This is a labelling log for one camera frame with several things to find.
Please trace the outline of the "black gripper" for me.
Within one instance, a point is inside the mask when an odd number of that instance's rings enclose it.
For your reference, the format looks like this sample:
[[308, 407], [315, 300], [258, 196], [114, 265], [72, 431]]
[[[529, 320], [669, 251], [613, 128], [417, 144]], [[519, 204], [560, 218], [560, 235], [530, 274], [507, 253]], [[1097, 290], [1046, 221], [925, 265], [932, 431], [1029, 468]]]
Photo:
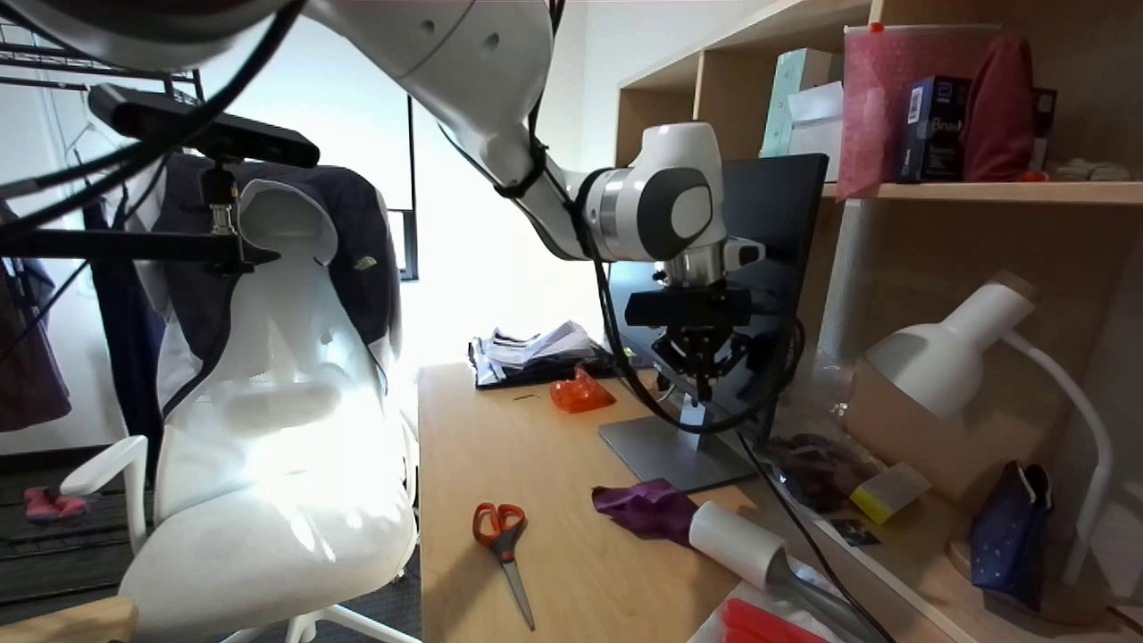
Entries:
[[716, 350], [751, 315], [751, 291], [738, 287], [665, 290], [652, 296], [652, 320], [660, 324], [652, 353], [678, 375], [716, 377]]

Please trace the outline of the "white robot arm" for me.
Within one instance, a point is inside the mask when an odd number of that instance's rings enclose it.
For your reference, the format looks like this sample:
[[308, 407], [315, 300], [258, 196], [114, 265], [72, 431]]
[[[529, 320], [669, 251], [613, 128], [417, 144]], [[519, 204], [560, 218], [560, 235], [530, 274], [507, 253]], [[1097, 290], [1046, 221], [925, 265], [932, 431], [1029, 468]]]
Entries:
[[3, 0], [46, 38], [141, 70], [191, 68], [251, 26], [338, 31], [446, 131], [563, 259], [673, 259], [706, 291], [726, 251], [721, 151], [706, 120], [651, 124], [628, 169], [575, 190], [530, 131], [558, 13], [547, 0]]

